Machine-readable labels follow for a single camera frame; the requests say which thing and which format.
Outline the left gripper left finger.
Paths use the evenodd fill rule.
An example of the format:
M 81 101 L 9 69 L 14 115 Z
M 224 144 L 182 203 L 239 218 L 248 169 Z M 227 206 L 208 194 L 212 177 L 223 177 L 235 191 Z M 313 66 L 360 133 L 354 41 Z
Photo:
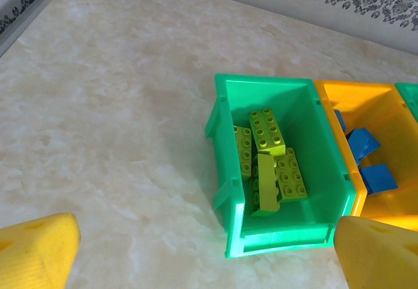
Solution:
M 80 241 L 72 213 L 2 228 L 1 288 L 64 288 Z

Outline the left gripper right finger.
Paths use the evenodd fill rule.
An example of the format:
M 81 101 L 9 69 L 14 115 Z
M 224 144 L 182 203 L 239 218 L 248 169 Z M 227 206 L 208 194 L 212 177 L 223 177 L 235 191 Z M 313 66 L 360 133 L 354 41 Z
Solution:
M 350 288 L 417 288 L 417 232 L 362 217 L 340 218 L 335 251 Z

